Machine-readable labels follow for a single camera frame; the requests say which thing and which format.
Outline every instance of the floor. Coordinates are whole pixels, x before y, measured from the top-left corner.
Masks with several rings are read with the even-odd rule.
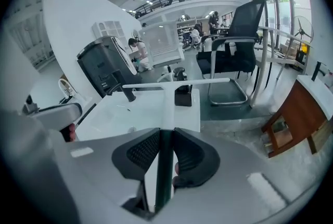
[[[185,60],[181,63],[171,65],[171,68],[174,69],[176,67],[184,67],[188,80],[202,79],[201,71],[196,61],[197,53],[198,51],[194,49],[186,51]],[[268,68],[269,64],[267,64],[267,69],[265,71],[261,93],[257,99],[256,105],[253,108],[250,107],[249,101],[253,95],[252,91],[257,69],[255,69],[252,76],[247,73],[240,73],[240,77],[237,82],[249,97],[248,101],[241,105],[213,107],[207,97],[208,84],[195,86],[195,88],[200,90],[201,120],[246,119],[269,116],[276,112],[287,97],[299,72],[291,68],[286,68],[283,70],[280,79],[276,81],[280,65],[273,64],[270,81],[267,88],[264,88],[268,75]],[[156,82],[164,71],[165,68],[160,67],[141,73],[143,83]],[[216,77],[221,78],[234,78],[234,76],[235,73],[220,73],[216,75]],[[240,91],[232,83],[216,83],[213,85],[212,99],[218,102],[240,101],[243,97]]]
[[[185,60],[179,64],[171,65],[171,68],[184,67],[189,80],[202,79],[201,71],[196,62],[197,52],[194,49],[186,51]],[[255,53],[261,55],[260,50],[256,50]],[[249,101],[238,106],[212,107],[207,98],[208,85],[196,86],[200,90],[201,132],[207,136],[218,136],[250,148],[271,166],[274,166],[281,173],[289,175],[297,185],[306,190],[325,174],[333,157],[333,136],[329,137],[320,152],[315,155],[311,154],[308,142],[304,140],[283,154],[268,159],[264,147],[267,135],[262,134],[259,127],[263,126],[269,117],[278,110],[290,92],[297,75],[300,74],[296,70],[286,67],[280,79],[276,81],[280,67],[278,64],[273,64],[270,81],[265,88],[269,69],[269,64],[267,64],[260,94],[253,108],[249,106]],[[156,82],[164,70],[164,68],[155,68],[141,73],[143,82]],[[257,69],[254,70],[252,76],[241,72],[237,80],[249,100],[253,95],[256,71]],[[234,78],[235,74],[223,73],[219,76]],[[215,84],[212,94],[212,98],[217,101],[242,99],[239,91],[229,83]]]
[[[224,132],[218,125],[205,125],[201,126],[201,132],[246,146],[281,173],[288,175],[302,190],[321,180],[333,158],[332,135],[317,154],[311,154],[308,141],[304,140],[283,154],[268,158],[264,147],[267,135],[260,129]]]

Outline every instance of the black tissue box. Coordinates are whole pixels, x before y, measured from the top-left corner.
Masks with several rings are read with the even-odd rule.
[[[192,85],[180,86],[175,90],[175,105],[192,106]]]

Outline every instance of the glass window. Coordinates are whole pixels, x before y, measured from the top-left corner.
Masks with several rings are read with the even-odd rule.
[[[289,0],[278,0],[279,13],[280,13],[280,30],[290,33],[290,1]],[[280,47],[287,44],[287,37],[280,36]]]
[[[276,14],[275,14],[275,3],[274,0],[267,1],[267,11],[268,11],[268,26],[270,28],[276,29]],[[268,45],[271,45],[271,38],[268,38]]]
[[[293,0],[294,2],[294,35],[298,32],[300,25],[298,20],[300,20],[302,29],[311,36],[311,5],[310,0]],[[305,41],[310,41],[310,38],[304,36],[302,38]]]
[[[224,27],[229,27],[231,25],[231,22],[233,22],[234,13],[230,12],[229,14],[222,16],[222,24]]]
[[[259,26],[266,26],[266,13],[265,13],[265,8],[262,10]]]

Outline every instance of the mesh backrest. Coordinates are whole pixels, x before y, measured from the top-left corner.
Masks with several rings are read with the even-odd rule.
[[[252,1],[237,7],[228,36],[255,36],[263,8],[264,0]]]
[[[180,52],[177,25],[165,21],[149,25],[139,31],[140,39],[146,44],[153,65],[184,58]]]

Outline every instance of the black chair back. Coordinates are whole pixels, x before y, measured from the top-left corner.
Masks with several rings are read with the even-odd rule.
[[[257,0],[237,7],[233,22],[228,30],[228,37],[255,37],[265,1]]]

